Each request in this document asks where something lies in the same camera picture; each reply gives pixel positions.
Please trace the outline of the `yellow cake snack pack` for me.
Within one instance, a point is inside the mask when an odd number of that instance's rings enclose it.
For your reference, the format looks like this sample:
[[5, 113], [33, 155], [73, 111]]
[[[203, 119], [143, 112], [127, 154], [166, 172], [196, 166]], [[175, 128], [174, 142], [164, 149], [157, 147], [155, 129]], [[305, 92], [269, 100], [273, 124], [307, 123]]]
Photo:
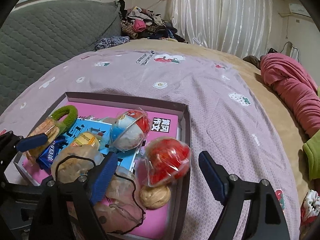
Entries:
[[100, 142], [98, 138], [91, 132], [82, 132], [80, 133], [70, 144], [69, 146], [82, 146], [89, 145], [99, 150]]

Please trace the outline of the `pile of clothes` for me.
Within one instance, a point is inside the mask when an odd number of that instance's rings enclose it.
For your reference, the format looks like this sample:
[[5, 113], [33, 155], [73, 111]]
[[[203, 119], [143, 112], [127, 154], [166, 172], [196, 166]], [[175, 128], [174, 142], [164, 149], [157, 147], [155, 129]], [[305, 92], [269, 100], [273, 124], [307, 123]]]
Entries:
[[186, 43], [186, 40], [177, 34], [172, 23], [164, 20], [161, 14], [140, 7], [126, 9], [124, 0], [118, 0], [117, 5], [122, 36], [128, 36], [132, 40], [147, 38]]

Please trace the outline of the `grey quilted headboard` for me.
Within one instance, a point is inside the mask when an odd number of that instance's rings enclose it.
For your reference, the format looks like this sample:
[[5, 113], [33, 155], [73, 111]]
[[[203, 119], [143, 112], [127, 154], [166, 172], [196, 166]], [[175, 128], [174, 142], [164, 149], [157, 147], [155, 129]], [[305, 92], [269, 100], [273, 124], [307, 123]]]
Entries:
[[1, 111], [53, 67], [120, 35], [116, 2], [57, 0], [9, 14], [1, 27]]

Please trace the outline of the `red surprise egg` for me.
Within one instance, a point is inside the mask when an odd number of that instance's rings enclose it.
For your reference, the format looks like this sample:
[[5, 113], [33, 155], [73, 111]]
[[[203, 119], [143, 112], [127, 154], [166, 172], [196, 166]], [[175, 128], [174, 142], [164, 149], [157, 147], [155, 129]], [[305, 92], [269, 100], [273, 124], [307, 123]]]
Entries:
[[189, 172], [191, 149], [177, 139], [159, 137], [145, 147], [146, 183], [149, 187], [166, 185]]

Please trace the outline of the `white curtain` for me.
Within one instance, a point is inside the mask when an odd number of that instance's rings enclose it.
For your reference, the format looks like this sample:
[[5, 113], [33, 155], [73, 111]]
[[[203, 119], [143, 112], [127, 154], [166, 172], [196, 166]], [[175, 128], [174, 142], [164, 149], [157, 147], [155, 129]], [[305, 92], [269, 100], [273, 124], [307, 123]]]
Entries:
[[169, 0], [168, 16], [187, 42], [243, 58], [266, 53], [272, 0]]

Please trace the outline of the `beige sheer hair scrunchie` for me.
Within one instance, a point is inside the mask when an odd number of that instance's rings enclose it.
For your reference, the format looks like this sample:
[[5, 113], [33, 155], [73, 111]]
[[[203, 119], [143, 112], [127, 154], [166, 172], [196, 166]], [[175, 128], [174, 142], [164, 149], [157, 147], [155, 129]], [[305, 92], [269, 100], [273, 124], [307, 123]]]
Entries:
[[71, 198], [68, 213], [84, 239], [125, 235], [143, 224], [146, 211], [138, 197], [139, 183], [118, 166], [116, 153], [68, 146], [54, 159], [51, 173], [60, 192]]

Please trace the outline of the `blue oreo cookie pack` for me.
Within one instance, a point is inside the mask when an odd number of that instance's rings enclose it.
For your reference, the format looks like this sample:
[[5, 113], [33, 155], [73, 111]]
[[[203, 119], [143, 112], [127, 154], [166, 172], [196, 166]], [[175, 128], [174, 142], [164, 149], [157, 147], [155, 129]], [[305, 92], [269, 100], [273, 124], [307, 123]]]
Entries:
[[55, 157], [67, 146], [66, 137], [61, 135], [57, 137], [36, 159], [41, 170], [51, 169]]

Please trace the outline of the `beige small round scrunchie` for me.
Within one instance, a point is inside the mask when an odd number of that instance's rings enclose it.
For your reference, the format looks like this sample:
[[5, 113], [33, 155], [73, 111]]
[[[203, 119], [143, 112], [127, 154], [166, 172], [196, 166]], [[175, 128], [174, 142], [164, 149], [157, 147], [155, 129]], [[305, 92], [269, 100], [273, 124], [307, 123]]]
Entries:
[[159, 209], [170, 200], [171, 191], [168, 186], [158, 187], [143, 186], [139, 193], [139, 198], [144, 207], [148, 209]]

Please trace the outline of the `green fuzzy hair scrunchie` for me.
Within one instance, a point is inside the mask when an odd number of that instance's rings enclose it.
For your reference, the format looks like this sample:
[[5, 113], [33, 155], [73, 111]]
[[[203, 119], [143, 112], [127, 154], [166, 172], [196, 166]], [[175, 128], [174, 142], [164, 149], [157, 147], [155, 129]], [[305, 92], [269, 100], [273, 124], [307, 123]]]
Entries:
[[60, 129], [58, 135], [61, 135], [74, 125], [78, 118], [78, 110], [73, 105], [67, 105], [54, 111], [50, 117], [57, 122]]

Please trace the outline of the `wafer biscuit clear pack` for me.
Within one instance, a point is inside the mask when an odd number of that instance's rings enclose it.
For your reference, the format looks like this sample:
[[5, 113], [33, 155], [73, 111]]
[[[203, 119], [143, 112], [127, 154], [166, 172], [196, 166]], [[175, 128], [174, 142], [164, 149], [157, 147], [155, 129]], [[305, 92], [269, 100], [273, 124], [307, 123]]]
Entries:
[[24, 140], [24, 153], [27, 159], [35, 161], [60, 134], [61, 125], [53, 118], [46, 118]]

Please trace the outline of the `large blue white surprise egg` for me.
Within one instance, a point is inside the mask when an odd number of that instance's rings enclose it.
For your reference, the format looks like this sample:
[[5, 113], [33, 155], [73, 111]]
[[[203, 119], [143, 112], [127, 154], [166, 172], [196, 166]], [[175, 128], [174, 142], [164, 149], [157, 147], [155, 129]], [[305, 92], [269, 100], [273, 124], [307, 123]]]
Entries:
[[132, 150], [146, 139], [150, 130], [150, 120], [144, 110], [127, 110], [111, 126], [110, 147], [121, 152]]

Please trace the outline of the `tan bed sheet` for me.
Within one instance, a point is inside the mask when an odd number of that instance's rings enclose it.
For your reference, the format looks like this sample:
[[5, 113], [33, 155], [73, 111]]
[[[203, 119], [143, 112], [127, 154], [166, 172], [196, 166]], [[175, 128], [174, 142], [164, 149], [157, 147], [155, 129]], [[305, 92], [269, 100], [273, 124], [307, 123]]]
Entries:
[[306, 193], [314, 188], [308, 177], [308, 161], [304, 157], [303, 144], [308, 140], [294, 115], [276, 94], [263, 84], [259, 70], [242, 59], [218, 50], [171, 42], [167, 40], [133, 40], [128, 43], [112, 47], [112, 50], [159, 50], [169, 53], [204, 57], [214, 61], [226, 62], [236, 69], [250, 90], [255, 94], [269, 119], [276, 128], [284, 150], [291, 164], [296, 181], [298, 199], [303, 201]]

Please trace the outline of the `white air conditioner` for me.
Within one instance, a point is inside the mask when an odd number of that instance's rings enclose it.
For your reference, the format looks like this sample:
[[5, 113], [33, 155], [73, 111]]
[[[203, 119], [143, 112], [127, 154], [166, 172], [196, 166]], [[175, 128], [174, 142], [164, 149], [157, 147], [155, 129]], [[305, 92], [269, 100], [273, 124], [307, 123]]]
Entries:
[[308, 11], [301, 5], [296, 3], [290, 3], [289, 9], [292, 14], [302, 15], [305, 17], [311, 17]]

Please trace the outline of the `green fleece garment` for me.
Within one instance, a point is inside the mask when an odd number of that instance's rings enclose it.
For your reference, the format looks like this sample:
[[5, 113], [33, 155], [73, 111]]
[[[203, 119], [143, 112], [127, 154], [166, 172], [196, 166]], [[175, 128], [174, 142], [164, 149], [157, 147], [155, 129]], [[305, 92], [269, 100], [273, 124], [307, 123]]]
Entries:
[[302, 120], [309, 140], [303, 144], [309, 167], [309, 180], [319, 179], [319, 96], [303, 85]]

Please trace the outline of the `dark floral pillow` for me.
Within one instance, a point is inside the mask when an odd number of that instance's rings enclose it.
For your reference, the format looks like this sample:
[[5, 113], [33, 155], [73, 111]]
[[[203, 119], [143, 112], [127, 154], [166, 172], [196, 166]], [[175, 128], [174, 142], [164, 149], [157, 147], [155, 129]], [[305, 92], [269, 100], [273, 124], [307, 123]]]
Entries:
[[130, 41], [130, 38], [128, 36], [111, 36], [111, 37], [100, 38], [99, 40], [97, 40], [97, 42], [95, 42], [94, 49], [95, 51], [97, 51], [97, 50], [102, 50], [106, 48], [112, 48], [112, 47], [125, 44], [129, 41]]

